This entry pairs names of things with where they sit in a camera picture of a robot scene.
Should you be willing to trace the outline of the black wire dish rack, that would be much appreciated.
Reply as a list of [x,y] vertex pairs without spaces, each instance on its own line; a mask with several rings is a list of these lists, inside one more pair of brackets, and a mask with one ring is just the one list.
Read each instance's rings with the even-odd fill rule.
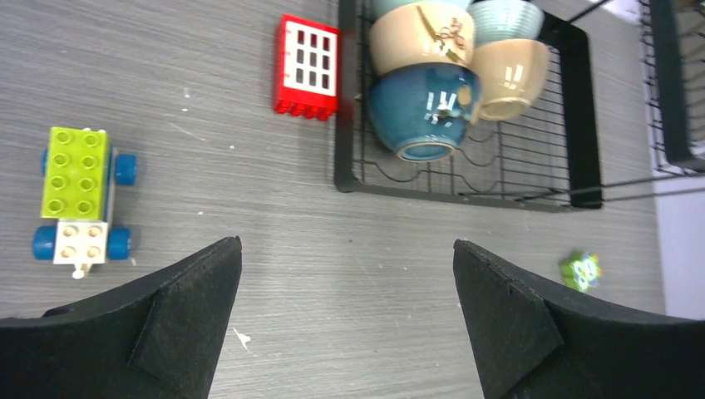
[[[654,176],[639,184],[704,175],[704,5],[641,1],[644,85]],[[377,145],[365,107],[374,75],[368,54],[372,10],[342,1],[343,113],[335,133],[333,181],[344,193],[386,195],[540,212],[600,209],[606,202],[587,33],[577,17],[545,18],[553,50],[544,95],[522,119],[486,126],[453,156],[407,163]]]

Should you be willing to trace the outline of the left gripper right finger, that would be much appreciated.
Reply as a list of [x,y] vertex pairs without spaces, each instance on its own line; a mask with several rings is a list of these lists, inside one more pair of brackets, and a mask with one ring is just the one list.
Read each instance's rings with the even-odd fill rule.
[[454,250],[485,397],[703,397],[703,321],[604,301],[470,241]]

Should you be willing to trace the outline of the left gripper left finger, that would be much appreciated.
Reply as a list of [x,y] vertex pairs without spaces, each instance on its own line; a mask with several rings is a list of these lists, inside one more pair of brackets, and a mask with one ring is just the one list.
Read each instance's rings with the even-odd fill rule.
[[4,398],[206,398],[242,272],[226,237],[119,287],[1,321]]

